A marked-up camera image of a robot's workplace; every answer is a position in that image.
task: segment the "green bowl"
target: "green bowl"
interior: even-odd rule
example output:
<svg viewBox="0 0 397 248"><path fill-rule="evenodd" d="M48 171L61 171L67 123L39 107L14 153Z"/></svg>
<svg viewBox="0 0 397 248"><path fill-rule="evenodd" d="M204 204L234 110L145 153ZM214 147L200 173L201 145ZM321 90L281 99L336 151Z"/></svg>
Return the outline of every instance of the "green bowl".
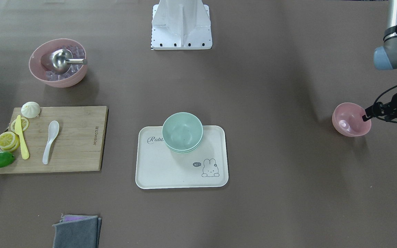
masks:
<svg viewBox="0 0 397 248"><path fill-rule="evenodd" d="M191 113L175 113L164 122L162 136L171 150L187 153L197 148L202 141L203 125Z"/></svg>

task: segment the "pink bowl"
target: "pink bowl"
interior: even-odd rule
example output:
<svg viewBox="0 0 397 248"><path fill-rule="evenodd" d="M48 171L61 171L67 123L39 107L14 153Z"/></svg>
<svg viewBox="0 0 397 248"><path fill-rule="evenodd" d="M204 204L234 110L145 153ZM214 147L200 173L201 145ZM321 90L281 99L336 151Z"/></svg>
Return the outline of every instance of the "pink bowl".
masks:
<svg viewBox="0 0 397 248"><path fill-rule="evenodd" d="M338 105L332 115L335 129L342 135L357 137L370 131L371 120L363 121L365 110L354 103L345 102Z"/></svg>
<svg viewBox="0 0 397 248"><path fill-rule="evenodd" d="M63 80L58 80L58 81L49 81L47 79L47 76L45 73L47 70L42 66L41 64L41 57L45 54L54 52L57 48L62 47L62 46L78 46L84 49L85 52L85 58L87 58L86 55L86 50L85 48L79 44L77 41L73 41L70 39L56 39L52 41L48 41L44 44L42 44L40 47L38 47L30 56L29 60L29 69L31 74L36 77L39 81L53 87L57 88L66 88L75 85L76 83L79 83L87 73L87 65L84 64L80 67L80 69L70 77L63 79Z"/></svg>

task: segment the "ceramic spoon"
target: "ceramic spoon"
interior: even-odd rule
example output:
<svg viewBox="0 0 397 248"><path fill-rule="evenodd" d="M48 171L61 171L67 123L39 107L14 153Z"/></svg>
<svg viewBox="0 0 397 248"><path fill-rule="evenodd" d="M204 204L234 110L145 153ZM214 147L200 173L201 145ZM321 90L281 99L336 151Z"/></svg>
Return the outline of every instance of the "ceramic spoon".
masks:
<svg viewBox="0 0 397 248"><path fill-rule="evenodd" d="M44 165L47 165L49 163L50 147L52 146L52 143L56 139L58 133L59 133L59 122L57 121L50 122L49 140L47 141L47 145L45 146L44 156L42 157L42 163Z"/></svg>

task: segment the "bamboo cutting board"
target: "bamboo cutting board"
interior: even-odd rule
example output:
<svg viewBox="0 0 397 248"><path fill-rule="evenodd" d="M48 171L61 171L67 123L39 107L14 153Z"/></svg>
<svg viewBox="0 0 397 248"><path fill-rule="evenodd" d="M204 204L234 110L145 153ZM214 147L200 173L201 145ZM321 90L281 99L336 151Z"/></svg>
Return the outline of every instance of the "bamboo cutting board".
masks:
<svg viewBox="0 0 397 248"><path fill-rule="evenodd" d="M21 108L14 108L10 123L20 114ZM107 106L41 108L38 117L28 119L30 125L24 131L30 158L23 160L21 149L16 149L15 161L0 168L0 174L99 171L107 114ZM44 165L51 121L59 122L59 134L50 150L49 164Z"/></svg>

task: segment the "towel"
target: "towel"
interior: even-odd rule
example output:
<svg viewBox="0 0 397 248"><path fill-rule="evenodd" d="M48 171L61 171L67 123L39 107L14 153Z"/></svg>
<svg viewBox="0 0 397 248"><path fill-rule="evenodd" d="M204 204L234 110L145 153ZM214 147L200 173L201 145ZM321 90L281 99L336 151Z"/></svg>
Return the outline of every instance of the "towel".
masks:
<svg viewBox="0 0 397 248"><path fill-rule="evenodd" d="M63 215L54 224L53 248L97 248L102 218L97 215Z"/></svg>

